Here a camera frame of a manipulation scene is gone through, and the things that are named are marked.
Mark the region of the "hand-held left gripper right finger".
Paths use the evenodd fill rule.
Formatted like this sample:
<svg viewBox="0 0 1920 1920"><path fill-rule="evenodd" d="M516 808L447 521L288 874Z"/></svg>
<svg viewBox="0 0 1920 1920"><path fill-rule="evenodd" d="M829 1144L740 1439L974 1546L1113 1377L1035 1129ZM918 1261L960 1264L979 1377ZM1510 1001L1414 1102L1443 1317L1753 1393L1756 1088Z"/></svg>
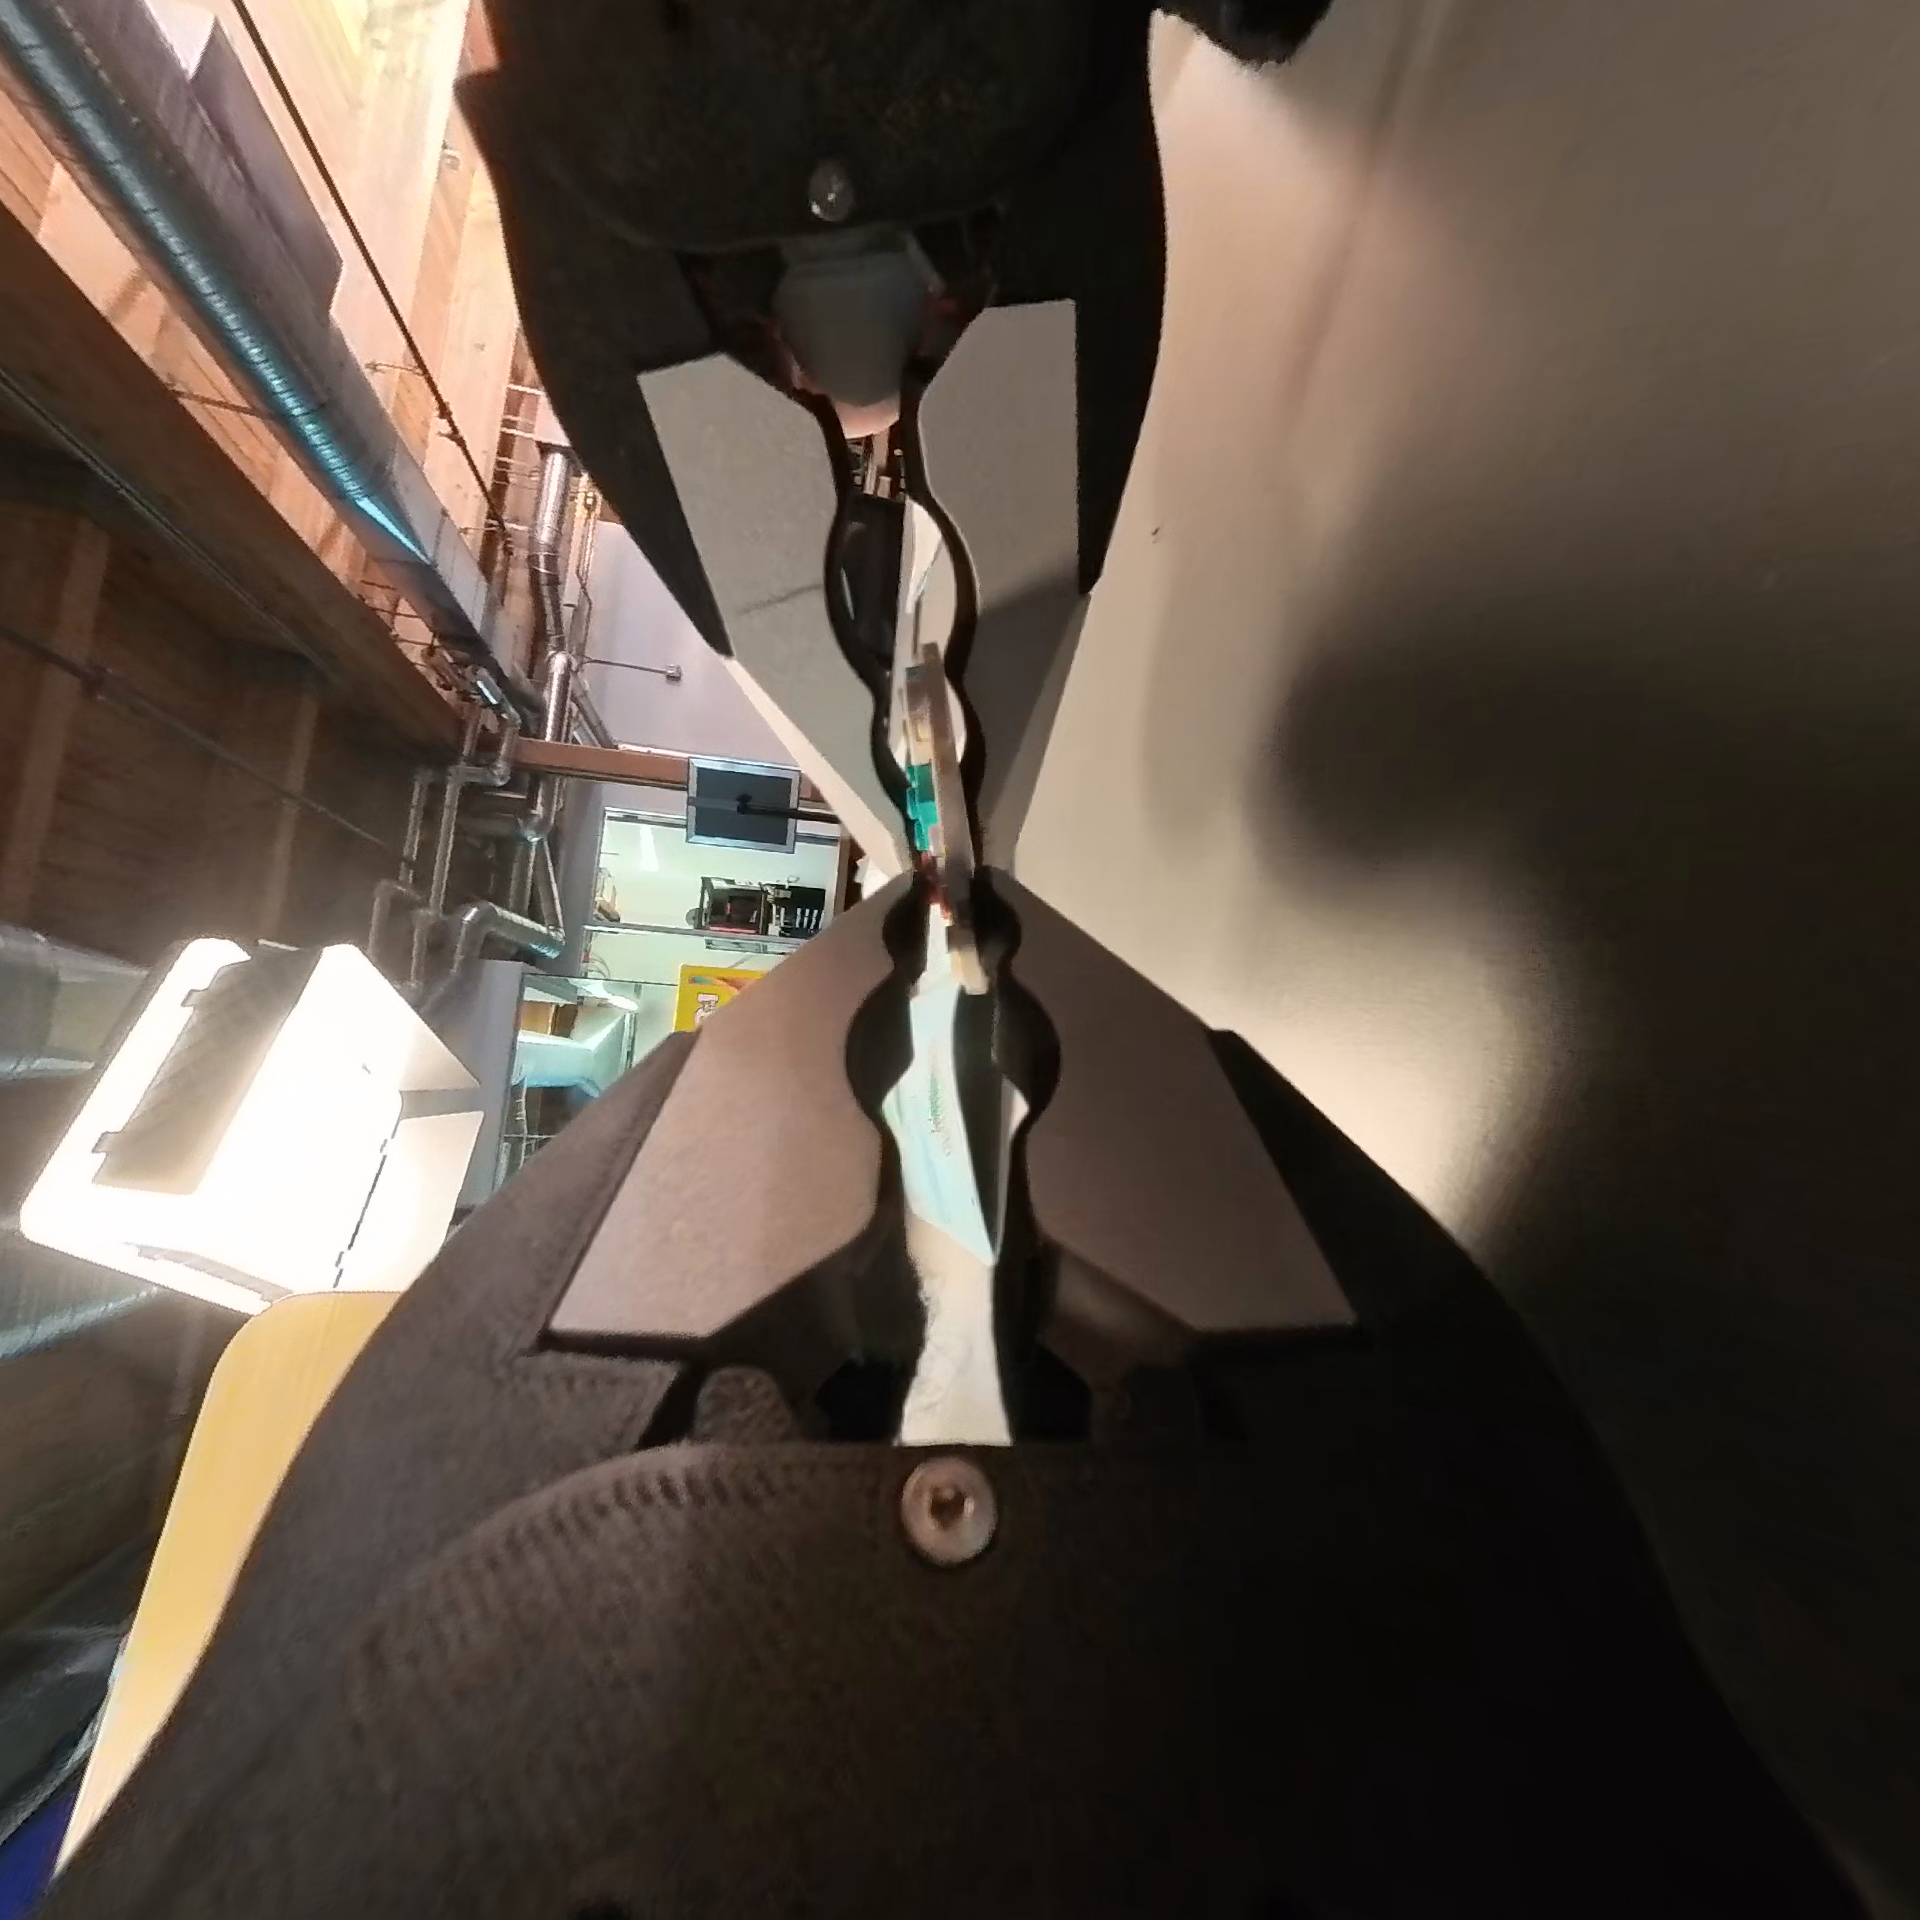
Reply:
<svg viewBox="0 0 1920 1920"><path fill-rule="evenodd" d="M1006 870L979 905L991 1058L1020 1095L1000 1298L1015 1336L1337 1336L1349 1293L1211 1033Z"/></svg>

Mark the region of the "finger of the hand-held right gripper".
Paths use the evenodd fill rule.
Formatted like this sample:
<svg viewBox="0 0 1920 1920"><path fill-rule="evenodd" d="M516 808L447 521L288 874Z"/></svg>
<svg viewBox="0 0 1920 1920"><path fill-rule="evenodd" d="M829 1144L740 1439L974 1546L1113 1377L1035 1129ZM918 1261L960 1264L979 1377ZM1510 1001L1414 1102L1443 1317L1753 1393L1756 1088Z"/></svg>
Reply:
<svg viewBox="0 0 1920 1920"><path fill-rule="evenodd" d="M1075 378L1071 300L993 304L916 413L923 501L952 576L935 600L975 849L1009 874L1088 617Z"/></svg>
<svg viewBox="0 0 1920 1920"><path fill-rule="evenodd" d="M872 760L872 692L827 606L845 442L719 352L639 373L637 392L717 612L721 664L880 889L904 870L900 813Z"/></svg>

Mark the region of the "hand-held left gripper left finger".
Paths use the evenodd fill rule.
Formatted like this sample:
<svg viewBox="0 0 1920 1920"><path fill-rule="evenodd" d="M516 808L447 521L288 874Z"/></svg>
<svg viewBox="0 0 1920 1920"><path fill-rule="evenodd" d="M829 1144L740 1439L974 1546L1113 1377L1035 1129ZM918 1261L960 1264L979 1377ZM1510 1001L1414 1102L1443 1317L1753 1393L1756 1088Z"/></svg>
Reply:
<svg viewBox="0 0 1920 1920"><path fill-rule="evenodd" d="M710 1014L547 1322L561 1345L918 1345L897 1146L902 874Z"/></svg>

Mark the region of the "light blue instruction booklet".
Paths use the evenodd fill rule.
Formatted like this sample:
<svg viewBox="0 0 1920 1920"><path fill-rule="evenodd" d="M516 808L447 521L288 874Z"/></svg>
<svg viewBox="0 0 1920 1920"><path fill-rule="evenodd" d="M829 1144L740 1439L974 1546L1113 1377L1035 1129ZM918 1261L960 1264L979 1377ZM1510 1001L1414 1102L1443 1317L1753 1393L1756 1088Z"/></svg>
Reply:
<svg viewBox="0 0 1920 1920"><path fill-rule="evenodd" d="M993 1039L989 994L925 974L908 999L908 1065L880 1103L908 1214L987 1268L1000 1256L1012 1125Z"/></svg>

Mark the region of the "hanging monitor screen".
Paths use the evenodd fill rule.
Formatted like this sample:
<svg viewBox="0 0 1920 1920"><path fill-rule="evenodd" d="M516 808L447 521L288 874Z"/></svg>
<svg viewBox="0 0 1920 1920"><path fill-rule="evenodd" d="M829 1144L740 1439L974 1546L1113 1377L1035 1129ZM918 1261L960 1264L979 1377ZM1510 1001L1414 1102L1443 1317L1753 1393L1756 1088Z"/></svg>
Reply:
<svg viewBox="0 0 1920 1920"><path fill-rule="evenodd" d="M800 838L800 791L791 766L688 756L686 838L695 848L791 854Z"/></svg>

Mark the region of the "white ceiling light fixture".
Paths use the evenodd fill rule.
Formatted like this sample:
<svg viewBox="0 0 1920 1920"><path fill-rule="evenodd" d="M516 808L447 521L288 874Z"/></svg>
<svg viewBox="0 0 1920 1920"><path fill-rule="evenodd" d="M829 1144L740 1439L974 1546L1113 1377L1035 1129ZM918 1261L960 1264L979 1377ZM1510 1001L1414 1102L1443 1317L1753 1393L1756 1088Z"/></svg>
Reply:
<svg viewBox="0 0 1920 1920"><path fill-rule="evenodd" d="M359 949L197 940L16 1221L32 1246L225 1312L396 1293L444 1246L483 1117L464 1063Z"/></svg>

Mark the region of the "yellow board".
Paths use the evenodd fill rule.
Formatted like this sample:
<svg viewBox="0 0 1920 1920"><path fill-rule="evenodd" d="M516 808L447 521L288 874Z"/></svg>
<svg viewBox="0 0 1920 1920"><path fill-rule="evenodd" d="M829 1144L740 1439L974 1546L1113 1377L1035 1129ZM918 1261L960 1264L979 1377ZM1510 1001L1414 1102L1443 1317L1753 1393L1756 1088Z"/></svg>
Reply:
<svg viewBox="0 0 1920 1920"><path fill-rule="evenodd" d="M54 1870L172 1716L307 1434L397 1298L356 1288L279 1300L215 1361Z"/></svg>

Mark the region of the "silver vertical duct pipe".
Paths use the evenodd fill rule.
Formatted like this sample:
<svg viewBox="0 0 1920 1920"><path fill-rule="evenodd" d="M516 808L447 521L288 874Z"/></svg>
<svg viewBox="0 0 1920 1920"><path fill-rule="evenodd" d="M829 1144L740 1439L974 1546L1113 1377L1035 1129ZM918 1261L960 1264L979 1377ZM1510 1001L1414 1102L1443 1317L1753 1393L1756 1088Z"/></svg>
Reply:
<svg viewBox="0 0 1920 1920"><path fill-rule="evenodd" d="M542 737L587 745L592 736L577 685L581 660L571 644L564 600L571 511L581 468L573 453L557 441L542 441L536 449L540 468L526 534L526 572L534 602L534 682L542 701Z"/></svg>

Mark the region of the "silver corrugated ventilation duct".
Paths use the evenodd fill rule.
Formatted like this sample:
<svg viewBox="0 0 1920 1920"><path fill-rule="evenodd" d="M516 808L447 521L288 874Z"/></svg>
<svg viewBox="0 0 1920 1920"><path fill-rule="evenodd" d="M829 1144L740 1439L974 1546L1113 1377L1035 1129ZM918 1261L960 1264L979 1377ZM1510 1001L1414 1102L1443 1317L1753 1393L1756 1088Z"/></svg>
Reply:
<svg viewBox="0 0 1920 1920"><path fill-rule="evenodd" d="M4 2L6 73L299 466L400 569L438 569L425 479L141 5Z"/></svg>

